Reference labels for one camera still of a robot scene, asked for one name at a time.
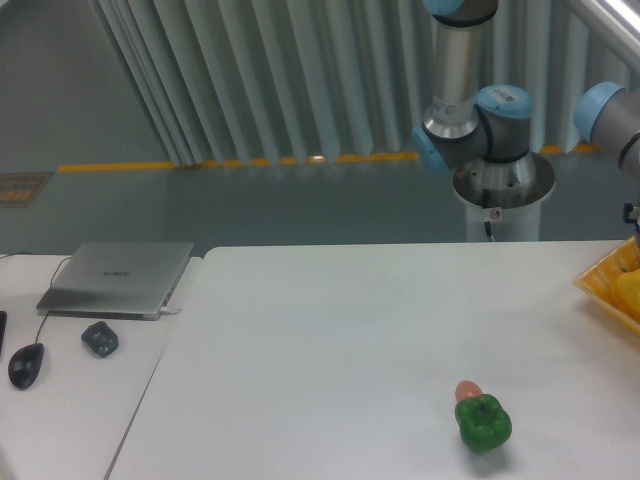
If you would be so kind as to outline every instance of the green bell pepper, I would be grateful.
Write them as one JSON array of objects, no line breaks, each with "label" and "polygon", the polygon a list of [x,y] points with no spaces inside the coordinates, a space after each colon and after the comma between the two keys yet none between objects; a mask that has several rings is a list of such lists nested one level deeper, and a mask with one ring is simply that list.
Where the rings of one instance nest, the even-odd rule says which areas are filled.
[{"label": "green bell pepper", "polygon": [[466,398],[455,413],[462,441],[472,452],[499,447],[511,436],[511,419],[493,395]]}]

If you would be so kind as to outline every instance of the mouse cable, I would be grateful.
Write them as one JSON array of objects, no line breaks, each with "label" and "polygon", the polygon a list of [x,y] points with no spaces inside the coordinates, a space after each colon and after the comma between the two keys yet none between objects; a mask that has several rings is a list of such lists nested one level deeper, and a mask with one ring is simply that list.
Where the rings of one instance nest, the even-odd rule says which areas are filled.
[{"label": "mouse cable", "polygon": [[[53,272],[53,275],[51,276],[51,281],[49,282],[49,286],[52,287],[53,286],[53,281],[56,278],[56,275],[58,273],[58,270],[60,270],[60,267],[62,267],[62,264],[64,262],[66,262],[67,260],[71,260],[71,257],[67,257],[64,260],[62,260],[59,264],[58,264],[58,268],[56,268],[56,271]],[[40,332],[42,331],[42,327],[44,327],[44,322],[47,321],[47,318],[49,318],[49,314],[51,312],[47,312],[47,314],[44,316],[44,318],[42,319],[42,322],[40,323],[40,328],[38,328],[38,333],[36,334],[36,340],[33,343],[38,343],[38,339],[40,338]]]},{"label": "mouse cable", "polygon": [[16,253],[9,253],[8,255],[3,255],[0,257],[0,260],[2,260],[3,258],[7,258],[7,257],[13,257],[14,255],[33,255],[33,253],[31,252],[16,252]]}]

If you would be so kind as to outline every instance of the silver laptop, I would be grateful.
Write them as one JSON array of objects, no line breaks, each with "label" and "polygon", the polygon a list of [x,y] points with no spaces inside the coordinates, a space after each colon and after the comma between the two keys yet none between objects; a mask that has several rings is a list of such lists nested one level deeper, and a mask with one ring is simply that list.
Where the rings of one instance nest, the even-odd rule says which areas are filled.
[{"label": "silver laptop", "polygon": [[157,320],[192,248],[193,243],[85,242],[44,294],[38,312]]}]

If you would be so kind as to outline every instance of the black mouse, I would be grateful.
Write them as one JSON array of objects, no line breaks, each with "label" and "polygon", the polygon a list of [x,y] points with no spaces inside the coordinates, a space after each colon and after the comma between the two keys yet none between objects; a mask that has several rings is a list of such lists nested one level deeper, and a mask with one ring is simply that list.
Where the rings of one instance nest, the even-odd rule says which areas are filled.
[{"label": "black mouse", "polygon": [[22,347],[9,360],[9,380],[13,385],[26,390],[38,378],[44,357],[44,345],[32,343]]},{"label": "black mouse", "polygon": [[87,328],[80,338],[100,358],[110,355],[119,345],[116,332],[102,321]]}]

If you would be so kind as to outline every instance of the cable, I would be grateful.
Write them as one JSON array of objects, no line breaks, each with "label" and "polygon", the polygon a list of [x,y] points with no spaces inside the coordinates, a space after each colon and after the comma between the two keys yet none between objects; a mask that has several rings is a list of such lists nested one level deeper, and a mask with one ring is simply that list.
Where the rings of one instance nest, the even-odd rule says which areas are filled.
[{"label": "cable", "polygon": [[[53,281],[56,278],[56,274],[58,273],[58,270],[60,270],[60,267],[62,267],[62,264],[64,262],[66,262],[67,260],[70,260],[71,257],[67,257],[64,260],[61,260],[60,263],[58,264],[58,268],[56,268],[56,271],[53,272],[53,275],[51,276],[51,281],[49,282],[49,286],[52,287],[53,286]],[[33,343],[38,343],[38,339],[40,338],[40,332],[42,331],[42,327],[44,327],[44,323],[47,321],[47,318],[49,318],[49,314],[51,312],[47,312],[47,314],[44,316],[44,318],[42,319],[42,322],[40,323],[40,328],[38,328],[38,333],[36,334],[36,340]]]},{"label": "cable", "polygon": [[2,260],[3,258],[7,258],[7,257],[13,257],[14,255],[33,255],[33,253],[31,252],[16,252],[16,253],[10,253],[8,255],[3,255],[0,257],[0,260]]},{"label": "cable", "polygon": [[[489,209],[489,200],[490,200],[490,192],[486,188],[482,191],[482,211],[484,212]],[[491,239],[492,242],[496,241],[496,237],[493,236],[493,229],[491,228],[491,220],[487,220],[484,222],[484,231],[487,234],[487,237]]]},{"label": "cable", "polygon": [[42,319],[42,323],[40,323],[40,328],[38,329],[38,333],[36,335],[36,341],[33,343],[38,343],[38,338],[40,338],[40,332],[42,331],[42,327],[44,327],[44,322],[47,321],[47,318],[49,318],[49,312],[47,312],[47,314]]},{"label": "cable", "polygon": [[56,274],[58,273],[58,270],[60,270],[60,267],[62,266],[62,264],[63,264],[64,262],[66,262],[67,260],[71,260],[71,257],[67,257],[67,258],[65,258],[64,260],[62,260],[62,261],[58,264],[58,268],[56,268],[56,271],[55,271],[55,272],[53,272],[53,275],[51,276],[51,281],[49,282],[49,286],[50,286],[50,287],[53,287],[53,281],[54,281],[54,280],[55,280],[55,278],[56,278]]}]

